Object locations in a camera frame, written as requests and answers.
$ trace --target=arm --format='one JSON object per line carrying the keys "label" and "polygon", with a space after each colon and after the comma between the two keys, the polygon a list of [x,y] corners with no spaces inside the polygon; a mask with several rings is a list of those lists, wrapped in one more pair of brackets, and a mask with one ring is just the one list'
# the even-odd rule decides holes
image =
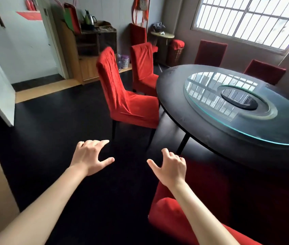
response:
{"label": "arm", "polygon": [[108,142],[79,142],[69,168],[0,233],[0,245],[45,244],[67,201],[81,181],[114,161],[113,157],[98,161],[100,150]]}
{"label": "arm", "polygon": [[158,179],[167,186],[186,215],[200,245],[239,245],[185,182],[186,164],[182,157],[163,149],[163,165],[147,162]]}

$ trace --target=red chair cover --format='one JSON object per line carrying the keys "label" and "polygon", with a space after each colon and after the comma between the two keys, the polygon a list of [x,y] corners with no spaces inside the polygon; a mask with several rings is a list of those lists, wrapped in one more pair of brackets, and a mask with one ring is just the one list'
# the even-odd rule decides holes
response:
{"label": "red chair cover", "polygon": [[[211,166],[187,161],[185,181],[219,221],[228,223],[229,186],[225,176]],[[179,241],[199,244],[178,202],[161,182],[158,183],[148,218],[152,225]],[[224,227],[241,245],[260,244],[226,225]]]}
{"label": "red chair cover", "polygon": [[226,48],[227,44],[201,40],[194,64],[219,67]]}
{"label": "red chair cover", "polygon": [[[130,23],[131,45],[138,45],[147,42],[147,31],[145,27]],[[152,52],[158,52],[157,46],[152,46]]]}
{"label": "red chair cover", "polygon": [[125,90],[112,48],[104,49],[96,66],[110,117],[116,121],[156,128],[159,123],[158,99]]}
{"label": "red chair cover", "polygon": [[173,39],[169,45],[174,49],[174,50],[178,50],[181,49],[185,46],[185,43],[179,39]]}
{"label": "red chair cover", "polygon": [[286,73],[286,69],[278,68],[253,59],[244,73],[263,80],[271,85],[276,85]]}
{"label": "red chair cover", "polygon": [[151,96],[157,96],[154,63],[150,43],[131,47],[133,89]]}

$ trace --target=cabinet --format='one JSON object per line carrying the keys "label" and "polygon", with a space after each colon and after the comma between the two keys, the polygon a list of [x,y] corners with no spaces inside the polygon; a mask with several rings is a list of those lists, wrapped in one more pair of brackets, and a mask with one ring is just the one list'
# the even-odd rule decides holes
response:
{"label": "cabinet", "polygon": [[105,24],[109,29],[97,28],[95,31],[82,31],[75,35],[64,21],[61,21],[63,38],[61,43],[64,46],[65,61],[73,78],[81,84],[98,80],[96,62],[100,53],[110,46],[115,54],[117,53],[116,29],[112,28],[108,22],[98,22]]}

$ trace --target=hand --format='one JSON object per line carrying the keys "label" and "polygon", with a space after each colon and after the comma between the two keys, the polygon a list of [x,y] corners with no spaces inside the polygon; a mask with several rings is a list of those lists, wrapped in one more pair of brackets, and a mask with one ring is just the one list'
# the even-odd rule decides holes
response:
{"label": "hand", "polygon": [[171,189],[178,183],[185,182],[186,164],[183,157],[169,152],[166,148],[162,149],[162,152],[164,159],[161,168],[151,159],[148,159],[147,163],[161,183]]}
{"label": "hand", "polygon": [[87,170],[87,176],[92,175],[115,161],[113,157],[99,162],[98,155],[101,149],[109,143],[109,140],[87,140],[78,142],[75,149],[71,165],[84,165]]}

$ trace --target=black tabletop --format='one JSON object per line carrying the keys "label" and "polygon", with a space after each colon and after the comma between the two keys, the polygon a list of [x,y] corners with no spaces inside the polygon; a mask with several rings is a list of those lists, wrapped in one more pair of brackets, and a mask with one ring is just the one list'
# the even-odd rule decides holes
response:
{"label": "black tabletop", "polygon": [[157,80],[161,105],[197,142],[257,170],[289,174],[289,98],[232,70],[181,65]]}

